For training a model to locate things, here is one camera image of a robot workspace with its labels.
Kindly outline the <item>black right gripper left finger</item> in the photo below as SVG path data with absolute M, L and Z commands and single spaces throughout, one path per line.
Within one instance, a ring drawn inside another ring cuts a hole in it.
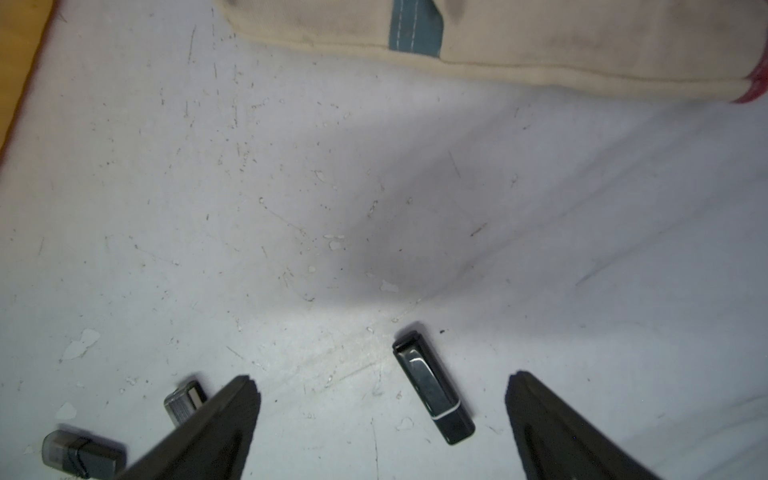
M 239 375 L 118 477 L 239 479 L 260 406 L 256 382 L 247 375 Z

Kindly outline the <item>grey clear-cap usb drive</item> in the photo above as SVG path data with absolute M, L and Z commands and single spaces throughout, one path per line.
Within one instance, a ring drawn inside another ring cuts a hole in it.
M 43 439 L 41 458 L 46 466 L 80 479 L 116 479 L 127 463 L 121 445 L 67 430 Z

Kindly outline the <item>black usb flash drive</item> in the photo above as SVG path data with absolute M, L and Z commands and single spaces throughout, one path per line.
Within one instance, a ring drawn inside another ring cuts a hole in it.
M 392 349 L 446 443 L 455 445 L 471 437 L 475 424 L 425 337 L 411 330 L 397 338 Z

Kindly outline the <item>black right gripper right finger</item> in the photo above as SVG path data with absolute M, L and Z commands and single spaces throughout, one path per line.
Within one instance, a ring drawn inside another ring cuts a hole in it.
M 510 376 L 505 405 L 528 479 L 655 479 L 538 378 Z

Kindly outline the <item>red swivel usb drive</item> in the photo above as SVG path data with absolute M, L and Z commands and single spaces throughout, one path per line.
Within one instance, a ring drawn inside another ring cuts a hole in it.
M 191 418 L 206 402 L 205 394 L 198 380 L 192 379 L 174 390 L 164 399 L 164 407 L 175 427 Z

